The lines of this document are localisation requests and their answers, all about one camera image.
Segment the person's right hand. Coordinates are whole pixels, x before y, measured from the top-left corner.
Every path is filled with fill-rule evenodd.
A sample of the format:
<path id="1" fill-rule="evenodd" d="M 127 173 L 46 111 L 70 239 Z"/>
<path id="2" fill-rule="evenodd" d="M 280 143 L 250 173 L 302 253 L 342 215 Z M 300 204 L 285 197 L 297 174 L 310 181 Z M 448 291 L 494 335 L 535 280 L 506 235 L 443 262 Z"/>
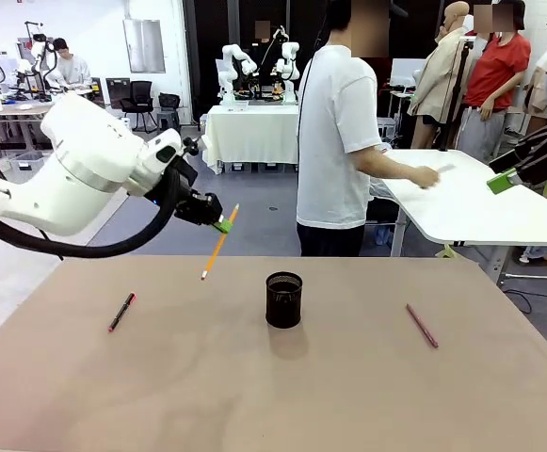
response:
<path id="1" fill-rule="evenodd" d="M 411 167 L 408 179 L 422 189 L 435 186 L 440 181 L 440 174 L 429 167 Z"/>

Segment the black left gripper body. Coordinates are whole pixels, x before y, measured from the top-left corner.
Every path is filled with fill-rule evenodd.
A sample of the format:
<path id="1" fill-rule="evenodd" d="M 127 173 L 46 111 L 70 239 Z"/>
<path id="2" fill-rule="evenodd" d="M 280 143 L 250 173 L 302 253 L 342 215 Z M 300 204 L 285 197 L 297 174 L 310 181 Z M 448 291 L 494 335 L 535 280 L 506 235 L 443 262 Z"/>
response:
<path id="1" fill-rule="evenodd" d="M 216 194 L 201 194 L 193 188 L 180 193 L 173 213 L 175 217 L 183 221 L 210 226 L 217 222 L 221 214 L 223 209 Z"/>

